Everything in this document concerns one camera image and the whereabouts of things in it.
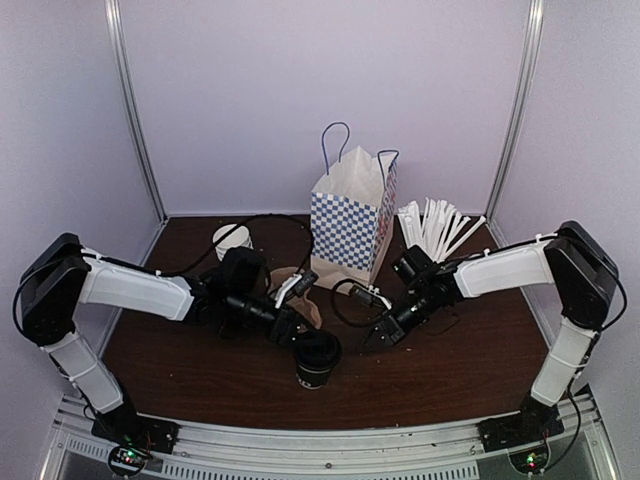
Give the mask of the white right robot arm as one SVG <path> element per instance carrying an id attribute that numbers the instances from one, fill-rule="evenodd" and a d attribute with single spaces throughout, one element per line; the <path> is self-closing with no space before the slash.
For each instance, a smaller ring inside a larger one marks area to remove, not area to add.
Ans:
<path id="1" fill-rule="evenodd" d="M 600 337 L 620 320 L 610 313 L 614 297 L 628 300 L 618 266 L 577 221 L 532 240 L 443 262 L 412 246 L 393 269 L 404 290 L 374 319 L 364 340 L 367 352 L 399 344 L 446 306 L 534 286 L 555 288 L 560 329 L 512 423 L 513 433 L 526 442 L 550 426 Z"/>

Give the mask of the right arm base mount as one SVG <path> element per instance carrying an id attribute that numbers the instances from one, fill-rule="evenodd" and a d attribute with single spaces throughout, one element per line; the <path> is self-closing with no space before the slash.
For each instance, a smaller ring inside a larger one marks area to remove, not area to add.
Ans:
<path id="1" fill-rule="evenodd" d="M 477 428 L 485 452 L 511 449 L 542 441 L 544 434 L 564 432 L 558 406 L 547 406 L 530 396 L 524 398 L 516 413 L 485 419 Z"/>

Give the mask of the black and white paper cup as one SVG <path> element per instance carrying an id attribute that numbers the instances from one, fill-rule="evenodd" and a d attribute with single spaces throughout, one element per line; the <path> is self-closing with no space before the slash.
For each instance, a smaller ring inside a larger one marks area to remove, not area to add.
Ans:
<path id="1" fill-rule="evenodd" d="M 310 367 L 297 363 L 296 378 L 303 388 L 317 390 L 328 383 L 332 370 L 332 367 Z"/>

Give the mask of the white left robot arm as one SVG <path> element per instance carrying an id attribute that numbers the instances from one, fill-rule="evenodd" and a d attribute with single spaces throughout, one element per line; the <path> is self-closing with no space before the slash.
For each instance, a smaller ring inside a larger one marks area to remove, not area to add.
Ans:
<path id="1" fill-rule="evenodd" d="M 312 326 L 285 302 L 257 296 L 264 259 L 246 247 L 230 249 L 200 275 L 149 270 L 102 255 L 64 233 L 22 274 L 12 304 L 16 330 L 43 351 L 93 409 L 98 422 L 123 444 L 137 442 L 144 424 L 116 379 L 76 323 L 83 308 L 132 311 L 173 323 L 247 321 L 288 346 Z"/>

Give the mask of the brown cardboard cup carrier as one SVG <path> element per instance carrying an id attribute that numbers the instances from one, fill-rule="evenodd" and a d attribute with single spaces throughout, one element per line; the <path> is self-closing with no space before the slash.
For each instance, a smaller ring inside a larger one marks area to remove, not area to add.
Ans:
<path id="1" fill-rule="evenodd" d="M 271 272 L 271 286 L 268 289 L 269 294 L 275 295 L 280 286 L 296 272 L 296 267 L 277 268 Z M 322 327 L 323 319 L 318 306 L 308 298 L 305 292 L 302 297 L 294 296 L 287 302 L 294 310 L 300 313 L 314 328 Z"/>

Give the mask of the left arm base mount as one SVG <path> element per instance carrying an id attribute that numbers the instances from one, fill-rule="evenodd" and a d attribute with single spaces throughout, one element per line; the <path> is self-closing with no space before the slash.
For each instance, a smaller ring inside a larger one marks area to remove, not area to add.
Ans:
<path id="1" fill-rule="evenodd" d="M 124 447 L 171 454 L 179 425 L 173 421 L 140 415 L 131 402 L 124 402 L 107 413 L 96 411 L 91 433 Z"/>

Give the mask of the blue checkered paper bag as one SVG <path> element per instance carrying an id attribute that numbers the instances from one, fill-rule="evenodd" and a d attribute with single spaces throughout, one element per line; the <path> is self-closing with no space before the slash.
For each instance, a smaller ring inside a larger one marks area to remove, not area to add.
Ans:
<path id="1" fill-rule="evenodd" d="M 335 127 L 345 129 L 346 139 L 351 136 L 342 121 L 322 132 L 325 171 L 310 202 L 311 269 L 319 275 L 317 285 L 327 290 L 345 279 L 374 283 L 393 238 L 400 156 L 396 149 L 370 154 L 357 146 L 346 151 L 343 142 L 331 160 L 326 135 Z"/>

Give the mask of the stack of paper cups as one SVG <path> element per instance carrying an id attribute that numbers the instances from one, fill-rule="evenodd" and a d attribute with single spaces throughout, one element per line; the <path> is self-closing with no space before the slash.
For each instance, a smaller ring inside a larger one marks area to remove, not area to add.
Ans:
<path id="1" fill-rule="evenodd" d="M 212 236 L 217 258 L 222 261 L 227 251 L 232 248 L 245 247 L 252 249 L 253 242 L 246 226 L 236 228 L 236 224 L 226 224 L 218 228 Z"/>

